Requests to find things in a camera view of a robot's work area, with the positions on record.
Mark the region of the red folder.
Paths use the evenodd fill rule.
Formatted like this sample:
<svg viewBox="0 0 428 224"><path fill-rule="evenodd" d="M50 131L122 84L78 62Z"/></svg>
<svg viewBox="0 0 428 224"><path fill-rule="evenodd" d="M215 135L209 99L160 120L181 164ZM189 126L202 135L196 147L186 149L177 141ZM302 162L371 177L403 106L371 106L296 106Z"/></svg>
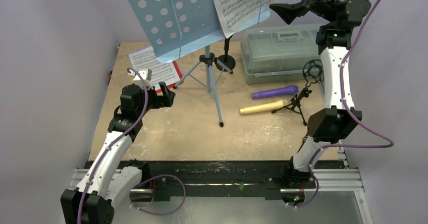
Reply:
<svg viewBox="0 0 428 224"><path fill-rule="evenodd" d="M172 88L182 77L183 72L176 61L171 63L157 63L152 68L152 84L156 92L160 93L159 82L164 81L168 88Z"/></svg>

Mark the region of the purple microphone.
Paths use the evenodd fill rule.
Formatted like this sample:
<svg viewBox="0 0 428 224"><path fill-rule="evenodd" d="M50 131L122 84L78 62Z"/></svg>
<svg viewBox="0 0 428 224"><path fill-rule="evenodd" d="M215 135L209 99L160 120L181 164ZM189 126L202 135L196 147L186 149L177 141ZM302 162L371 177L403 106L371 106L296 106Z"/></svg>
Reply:
<svg viewBox="0 0 428 224"><path fill-rule="evenodd" d="M252 99L261 99L268 98L274 96L282 96L282 95L293 95L299 91L297 85L289 85L282 88L270 89L265 91L259 91L251 94Z"/></svg>

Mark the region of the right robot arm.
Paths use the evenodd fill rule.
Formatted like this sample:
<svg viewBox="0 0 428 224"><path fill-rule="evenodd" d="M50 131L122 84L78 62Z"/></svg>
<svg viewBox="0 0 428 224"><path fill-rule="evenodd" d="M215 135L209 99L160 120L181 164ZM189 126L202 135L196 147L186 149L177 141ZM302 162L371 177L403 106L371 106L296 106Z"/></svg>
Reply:
<svg viewBox="0 0 428 224"><path fill-rule="evenodd" d="M361 25L371 8L369 0L301 0L296 4L270 4L286 24L312 12L328 24L320 26L315 43L324 70L324 107L307 122L308 137L290 159L283 174L289 187L311 177L322 148L345 139L362 119L350 92L348 53L353 29Z"/></svg>

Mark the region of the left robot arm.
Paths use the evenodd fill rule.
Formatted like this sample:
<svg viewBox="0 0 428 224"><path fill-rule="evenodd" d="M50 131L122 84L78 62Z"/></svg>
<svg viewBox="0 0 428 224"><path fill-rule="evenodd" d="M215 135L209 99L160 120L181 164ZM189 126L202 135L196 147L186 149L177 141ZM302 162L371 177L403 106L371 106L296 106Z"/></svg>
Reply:
<svg viewBox="0 0 428 224"><path fill-rule="evenodd" d="M175 93L165 82L154 87L131 84L122 89L120 105L109 123L104 145L90 169L73 189L61 195L66 223L112 223L116 206L130 193L132 187L145 188L150 183L146 164L117 167L143 126L142 113L150 109L171 107Z"/></svg>

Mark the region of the black tripod microphone stand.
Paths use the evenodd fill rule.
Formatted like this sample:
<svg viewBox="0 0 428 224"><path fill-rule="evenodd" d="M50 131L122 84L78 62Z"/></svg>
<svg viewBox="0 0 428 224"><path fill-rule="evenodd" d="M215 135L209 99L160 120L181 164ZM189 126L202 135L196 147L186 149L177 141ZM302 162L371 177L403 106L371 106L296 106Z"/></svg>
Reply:
<svg viewBox="0 0 428 224"><path fill-rule="evenodd" d="M320 59L308 61L302 68L302 75L306 82L305 87L300 91L299 94L296 94L291 99L291 102L288 105L283 106L279 109L275 109L271 111L271 113L274 114L282 109L288 109L296 114L299 114L303 120L303 125L307 126L307 121L305 120L304 114L301 109L301 100L303 98L308 98L309 95L312 93L312 90L309 89L312 84L319 84L324 80L322 61Z"/></svg>

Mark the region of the cream recorder flute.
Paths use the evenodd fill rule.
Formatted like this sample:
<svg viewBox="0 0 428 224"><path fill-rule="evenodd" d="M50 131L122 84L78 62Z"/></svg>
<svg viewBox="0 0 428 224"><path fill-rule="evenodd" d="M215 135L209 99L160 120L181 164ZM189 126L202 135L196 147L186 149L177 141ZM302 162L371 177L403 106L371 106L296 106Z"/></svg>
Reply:
<svg viewBox="0 0 428 224"><path fill-rule="evenodd" d="M241 115L249 115L249 114L256 114L256 113L261 113L265 111L273 111L286 106L288 103L289 103L288 100L278 100L272 103L266 103L266 104L260 104L256 106L241 108L239 110L239 113Z"/></svg>

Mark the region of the light blue music stand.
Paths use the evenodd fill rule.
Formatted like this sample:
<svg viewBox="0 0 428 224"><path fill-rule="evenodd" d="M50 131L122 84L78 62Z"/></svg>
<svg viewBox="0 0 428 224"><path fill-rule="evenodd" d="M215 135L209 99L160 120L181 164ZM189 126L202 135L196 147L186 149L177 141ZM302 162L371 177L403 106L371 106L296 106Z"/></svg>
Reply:
<svg viewBox="0 0 428 224"><path fill-rule="evenodd" d="M213 0L127 0L162 63L173 62L204 49L208 93L218 98L213 68L217 57L211 44L226 39Z"/></svg>

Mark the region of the white sheet music page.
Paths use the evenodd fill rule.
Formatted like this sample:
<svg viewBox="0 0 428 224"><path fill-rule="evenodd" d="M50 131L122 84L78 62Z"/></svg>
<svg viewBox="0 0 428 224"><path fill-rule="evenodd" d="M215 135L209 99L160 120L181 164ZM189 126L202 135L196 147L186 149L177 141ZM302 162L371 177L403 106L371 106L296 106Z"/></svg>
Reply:
<svg viewBox="0 0 428 224"><path fill-rule="evenodd" d="M151 70L150 82L157 93L161 93L159 82L165 82L168 88L172 88L183 77L179 65L175 61L161 63L156 58L151 45L128 54L128 57L135 70Z"/></svg>

